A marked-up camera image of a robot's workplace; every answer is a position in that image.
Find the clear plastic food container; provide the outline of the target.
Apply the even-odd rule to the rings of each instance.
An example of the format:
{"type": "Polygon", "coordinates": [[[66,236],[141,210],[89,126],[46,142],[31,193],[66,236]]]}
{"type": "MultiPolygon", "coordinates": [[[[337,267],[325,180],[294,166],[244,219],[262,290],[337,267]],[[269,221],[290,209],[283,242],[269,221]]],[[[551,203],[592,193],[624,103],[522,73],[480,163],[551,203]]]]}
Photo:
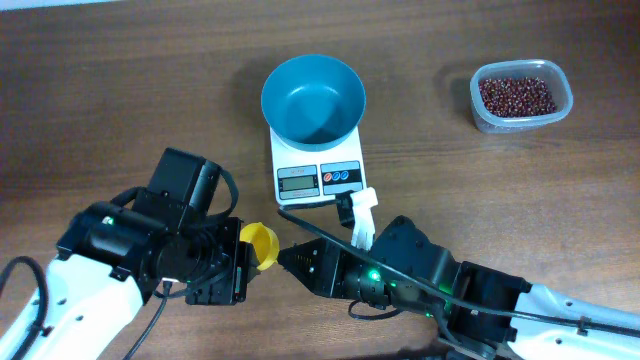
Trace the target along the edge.
{"type": "Polygon", "coordinates": [[[476,127],[487,134],[537,129],[564,119],[574,97],[564,71],[549,60],[491,63],[470,80],[476,127]]]}

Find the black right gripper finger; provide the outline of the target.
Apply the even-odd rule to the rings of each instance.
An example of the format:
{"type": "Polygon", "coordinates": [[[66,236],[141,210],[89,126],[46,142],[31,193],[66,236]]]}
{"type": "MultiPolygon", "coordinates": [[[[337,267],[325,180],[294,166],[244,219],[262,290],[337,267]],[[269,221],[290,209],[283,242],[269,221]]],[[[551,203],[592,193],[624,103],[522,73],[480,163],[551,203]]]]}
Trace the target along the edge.
{"type": "Polygon", "coordinates": [[[325,249],[324,239],[315,239],[281,250],[278,263],[285,268],[311,268],[320,264],[325,249]]]}
{"type": "Polygon", "coordinates": [[[295,261],[280,261],[279,264],[306,289],[316,295],[324,295],[324,273],[317,265],[304,265],[295,261]]]}

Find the white digital kitchen scale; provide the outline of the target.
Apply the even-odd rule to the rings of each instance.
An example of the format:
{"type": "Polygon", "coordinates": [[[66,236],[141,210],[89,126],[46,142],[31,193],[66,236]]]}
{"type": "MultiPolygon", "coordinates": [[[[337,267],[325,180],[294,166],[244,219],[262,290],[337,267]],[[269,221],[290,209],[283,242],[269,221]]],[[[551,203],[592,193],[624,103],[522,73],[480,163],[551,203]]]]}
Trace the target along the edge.
{"type": "Polygon", "coordinates": [[[358,129],[323,151],[303,151],[270,130],[275,199],[279,205],[314,204],[367,187],[358,129]]]}

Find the teal plastic bowl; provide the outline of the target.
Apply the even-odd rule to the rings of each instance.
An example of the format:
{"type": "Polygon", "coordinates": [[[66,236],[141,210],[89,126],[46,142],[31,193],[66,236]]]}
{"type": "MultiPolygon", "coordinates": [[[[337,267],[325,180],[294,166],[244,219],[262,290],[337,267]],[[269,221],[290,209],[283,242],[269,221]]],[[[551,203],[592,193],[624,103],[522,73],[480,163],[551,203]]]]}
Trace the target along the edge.
{"type": "Polygon", "coordinates": [[[364,117],[364,84],[345,62],[306,54],[277,66],[262,87],[261,110],[273,132],[303,151],[325,151],[344,142],[364,117]]]}

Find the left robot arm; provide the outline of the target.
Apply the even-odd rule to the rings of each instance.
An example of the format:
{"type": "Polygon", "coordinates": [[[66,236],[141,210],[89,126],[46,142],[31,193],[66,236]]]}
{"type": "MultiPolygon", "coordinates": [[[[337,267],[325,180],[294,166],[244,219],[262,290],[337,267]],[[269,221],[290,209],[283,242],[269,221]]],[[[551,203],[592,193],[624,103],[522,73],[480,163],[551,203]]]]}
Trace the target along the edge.
{"type": "Polygon", "coordinates": [[[79,213],[37,288],[1,338],[4,359],[96,359],[156,296],[235,305],[258,273],[241,221],[208,223],[189,206],[98,202],[79,213]]]}

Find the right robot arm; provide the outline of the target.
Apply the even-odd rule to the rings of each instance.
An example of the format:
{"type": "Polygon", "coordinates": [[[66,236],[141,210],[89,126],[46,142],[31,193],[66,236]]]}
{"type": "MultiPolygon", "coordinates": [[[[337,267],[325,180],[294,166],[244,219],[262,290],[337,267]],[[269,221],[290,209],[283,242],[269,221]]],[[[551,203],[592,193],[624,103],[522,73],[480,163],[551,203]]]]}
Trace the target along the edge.
{"type": "Polygon", "coordinates": [[[282,211],[315,240],[280,252],[278,261],[313,294],[403,312],[437,324],[437,339],[470,359],[636,359],[639,317],[563,295],[522,277],[468,261],[430,242],[396,217],[359,250],[282,211]]]}

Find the yellow plastic measuring scoop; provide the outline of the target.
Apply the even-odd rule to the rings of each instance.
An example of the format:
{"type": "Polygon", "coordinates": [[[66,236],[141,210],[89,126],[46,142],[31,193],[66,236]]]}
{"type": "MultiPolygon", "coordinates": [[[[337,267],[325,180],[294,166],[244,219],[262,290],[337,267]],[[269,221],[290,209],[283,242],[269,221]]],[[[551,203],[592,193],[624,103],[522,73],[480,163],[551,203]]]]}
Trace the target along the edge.
{"type": "Polygon", "coordinates": [[[240,232],[240,240],[253,246],[259,271],[265,271],[277,262],[280,251],[279,238],[263,223],[247,224],[240,232]]]}

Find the red adzuki beans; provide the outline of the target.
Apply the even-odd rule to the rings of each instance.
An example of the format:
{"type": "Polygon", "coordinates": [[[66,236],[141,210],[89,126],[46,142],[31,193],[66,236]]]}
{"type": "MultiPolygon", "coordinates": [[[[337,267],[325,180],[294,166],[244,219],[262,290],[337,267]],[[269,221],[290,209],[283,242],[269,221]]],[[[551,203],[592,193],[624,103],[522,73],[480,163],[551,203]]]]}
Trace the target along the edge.
{"type": "Polygon", "coordinates": [[[501,118],[542,116],[557,110],[547,83],[539,77],[484,79],[479,91],[485,108],[501,118]]]}

